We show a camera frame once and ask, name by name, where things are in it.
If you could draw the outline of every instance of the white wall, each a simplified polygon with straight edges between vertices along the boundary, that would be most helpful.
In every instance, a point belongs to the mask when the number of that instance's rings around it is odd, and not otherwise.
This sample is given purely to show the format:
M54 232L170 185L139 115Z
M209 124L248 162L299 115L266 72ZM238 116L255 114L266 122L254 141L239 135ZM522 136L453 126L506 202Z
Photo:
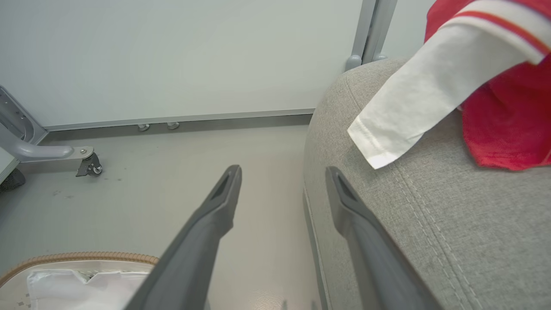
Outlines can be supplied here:
M398 0L381 53L410 58L425 39L426 14L435 0Z
M0 0L0 84L42 126L314 108L361 0Z

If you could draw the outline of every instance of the red towel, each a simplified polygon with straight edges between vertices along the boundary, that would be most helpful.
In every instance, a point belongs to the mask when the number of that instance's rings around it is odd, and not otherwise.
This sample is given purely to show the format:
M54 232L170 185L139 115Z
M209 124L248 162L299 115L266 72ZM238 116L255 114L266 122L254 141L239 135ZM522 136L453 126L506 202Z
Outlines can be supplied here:
M473 1L437 0L427 15L425 41ZM551 19L551 0L515 2ZM551 56L544 52L540 64L503 72L462 104L463 137L478 165L524 170L551 164Z

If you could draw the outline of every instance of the gray upholstery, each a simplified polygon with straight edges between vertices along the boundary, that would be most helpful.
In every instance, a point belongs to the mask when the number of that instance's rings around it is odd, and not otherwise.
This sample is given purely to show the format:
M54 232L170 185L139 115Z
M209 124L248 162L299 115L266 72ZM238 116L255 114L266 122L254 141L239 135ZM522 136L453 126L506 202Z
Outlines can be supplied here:
M305 194L329 308L361 309L349 250L333 226L325 167L337 166L446 309L551 308L551 167L482 169L442 120L402 158L373 170L346 129L402 61L340 76L316 109Z

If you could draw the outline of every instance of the metal bracket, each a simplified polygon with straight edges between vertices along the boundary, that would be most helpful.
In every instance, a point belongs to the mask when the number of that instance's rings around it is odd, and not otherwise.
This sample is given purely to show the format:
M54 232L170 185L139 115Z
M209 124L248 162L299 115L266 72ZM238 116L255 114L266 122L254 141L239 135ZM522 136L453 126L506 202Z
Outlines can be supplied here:
M21 162L47 161L69 157L74 149L70 146L36 146L13 135L0 125L0 146Z
M36 163L36 162L50 162L50 161L70 161L72 159L86 159L94 153L94 148L91 146L35 146L38 149L38 154L33 154L33 158L27 158L22 163ZM45 154L45 151L49 150L57 151L58 149L70 149L67 153L64 153L62 157L40 157Z
M100 160L96 153L92 153L88 158L85 158L80 163L80 167L77 171L77 177L83 177L85 175L98 176L103 171L100 164Z

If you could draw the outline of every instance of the white cloth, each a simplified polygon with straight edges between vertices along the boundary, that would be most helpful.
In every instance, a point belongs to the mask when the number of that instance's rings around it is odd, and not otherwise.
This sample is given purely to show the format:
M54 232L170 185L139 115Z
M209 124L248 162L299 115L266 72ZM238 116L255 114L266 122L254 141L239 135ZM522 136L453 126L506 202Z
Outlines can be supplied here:
M503 4L510 10L503 9ZM479 6L483 13L493 12L494 17L529 23L525 30L534 28L533 24L544 27L545 31L539 29L534 35L551 45L551 23L537 12L501 0L480 0L469 6L462 12ZM534 18L516 20L517 13L511 10L521 10L523 18ZM543 59L529 42L511 33L470 16L444 24L387 80L348 128L369 164L378 169L392 163L482 84L514 65Z
M63 269L27 277L32 310L123 310L147 272L100 272L91 279Z

